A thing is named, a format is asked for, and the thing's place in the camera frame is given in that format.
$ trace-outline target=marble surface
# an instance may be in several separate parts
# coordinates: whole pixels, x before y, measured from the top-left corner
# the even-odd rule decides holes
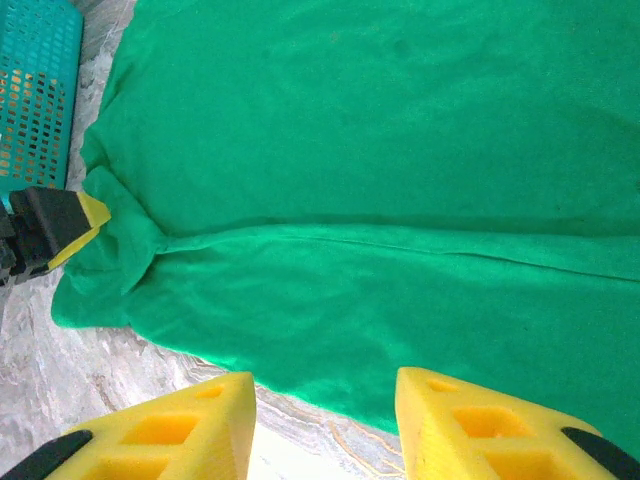
[[[113,53],[135,0],[75,0],[85,15],[68,188],[80,189],[78,153],[95,120]],[[0,473],[69,427],[223,374],[151,345],[129,329],[68,330],[51,320],[63,275],[0,292]],[[396,436],[257,388],[249,479],[404,478]]]

